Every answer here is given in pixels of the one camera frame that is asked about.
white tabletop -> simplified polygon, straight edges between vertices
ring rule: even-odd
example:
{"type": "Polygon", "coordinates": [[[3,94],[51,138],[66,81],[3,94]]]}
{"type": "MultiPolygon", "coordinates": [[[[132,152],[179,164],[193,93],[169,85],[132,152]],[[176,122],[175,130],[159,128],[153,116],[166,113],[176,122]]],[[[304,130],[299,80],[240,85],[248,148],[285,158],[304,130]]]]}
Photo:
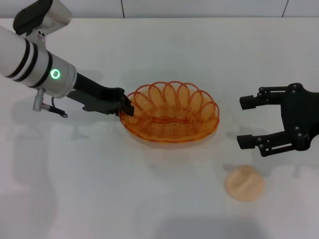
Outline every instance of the white tabletop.
{"type": "MultiPolygon", "coordinates": [[[[11,29],[12,19],[0,24],[11,29]]],[[[118,118],[69,98],[63,119],[32,111],[35,91],[0,77],[1,239],[314,239],[319,141],[262,158],[239,134],[283,130],[279,106],[242,111],[260,86],[319,91],[319,19],[73,19],[47,38],[52,53],[127,93],[155,81],[195,83],[220,107],[213,138],[143,143],[118,118]],[[225,176],[252,164],[264,195],[240,203],[225,176]]]]}

wire basket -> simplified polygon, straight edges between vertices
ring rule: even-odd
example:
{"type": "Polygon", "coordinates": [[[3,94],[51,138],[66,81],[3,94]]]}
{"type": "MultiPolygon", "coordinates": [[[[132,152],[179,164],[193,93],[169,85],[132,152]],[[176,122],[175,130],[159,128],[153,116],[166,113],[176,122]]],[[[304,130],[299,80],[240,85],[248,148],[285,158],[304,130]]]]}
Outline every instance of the wire basket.
{"type": "Polygon", "coordinates": [[[182,143],[214,133],[219,107],[213,98],[192,83],[178,81],[143,85],[128,95],[134,116],[120,113],[126,129],[153,142],[182,143]]]}

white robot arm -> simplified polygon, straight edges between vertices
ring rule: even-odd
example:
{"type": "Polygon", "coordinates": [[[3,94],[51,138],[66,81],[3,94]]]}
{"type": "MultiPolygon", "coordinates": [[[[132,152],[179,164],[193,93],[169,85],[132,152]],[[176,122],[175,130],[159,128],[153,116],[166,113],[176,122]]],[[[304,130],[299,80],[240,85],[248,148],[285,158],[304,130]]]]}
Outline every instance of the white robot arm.
{"type": "Polygon", "coordinates": [[[70,20],[70,11],[59,0],[39,0],[17,14],[13,23],[16,33],[0,26],[0,74],[38,90],[35,111],[43,109],[67,117],[64,111],[43,103],[43,94],[48,94],[81,102],[85,111],[133,115],[134,108],[123,89],[93,82],[46,50],[46,36],[70,20]]]}

black gripper mount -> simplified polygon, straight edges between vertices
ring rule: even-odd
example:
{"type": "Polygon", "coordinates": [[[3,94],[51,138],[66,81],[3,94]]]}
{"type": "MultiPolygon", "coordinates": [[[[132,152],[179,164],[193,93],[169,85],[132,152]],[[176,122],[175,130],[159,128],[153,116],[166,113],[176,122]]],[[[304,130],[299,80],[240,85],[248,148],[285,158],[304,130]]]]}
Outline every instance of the black gripper mount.
{"type": "Polygon", "coordinates": [[[266,157],[291,150],[305,151],[319,134],[319,93],[305,90],[300,83],[287,87],[260,87],[256,97],[241,97],[243,110],[256,106],[280,105],[285,131],[268,135],[240,135],[241,149],[259,148],[266,157]]]}

black stripe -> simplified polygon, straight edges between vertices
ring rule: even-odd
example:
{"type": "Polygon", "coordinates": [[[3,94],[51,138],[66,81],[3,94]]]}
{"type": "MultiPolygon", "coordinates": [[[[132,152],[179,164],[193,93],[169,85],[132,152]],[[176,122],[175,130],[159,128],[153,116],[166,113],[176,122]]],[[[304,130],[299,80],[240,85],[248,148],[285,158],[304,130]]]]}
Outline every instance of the black stripe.
{"type": "Polygon", "coordinates": [[[22,70],[22,68],[24,67],[24,65],[25,65],[25,63],[26,63],[26,61],[27,61],[27,59],[28,59],[28,57],[29,57],[29,53],[30,53],[30,43],[29,43],[29,41],[28,41],[27,39],[25,39],[25,51],[24,51],[24,56],[23,56],[23,58],[22,58],[20,64],[19,64],[18,67],[16,68],[16,70],[15,70],[12,74],[6,76],[7,78],[13,78],[13,77],[15,77],[17,74],[19,74],[19,72],[22,70]]]}
{"type": "Polygon", "coordinates": [[[51,71],[51,68],[52,68],[52,64],[53,64],[53,59],[52,59],[52,54],[51,52],[48,51],[48,55],[49,55],[49,62],[48,62],[48,66],[46,67],[46,70],[43,74],[43,76],[41,77],[41,79],[38,81],[38,83],[36,83],[35,85],[33,86],[29,86],[30,88],[37,88],[39,87],[40,85],[43,84],[43,82],[45,82],[45,80],[48,78],[49,74],[50,74],[50,71],[51,71]]]}
{"type": "Polygon", "coordinates": [[[30,75],[30,73],[33,71],[34,66],[36,64],[36,61],[38,60],[38,46],[36,44],[34,44],[33,42],[32,42],[32,45],[33,45],[34,53],[33,53],[31,63],[29,65],[28,69],[25,71],[25,73],[20,78],[14,80],[16,82],[21,82],[21,81],[25,80],[30,75]]]}

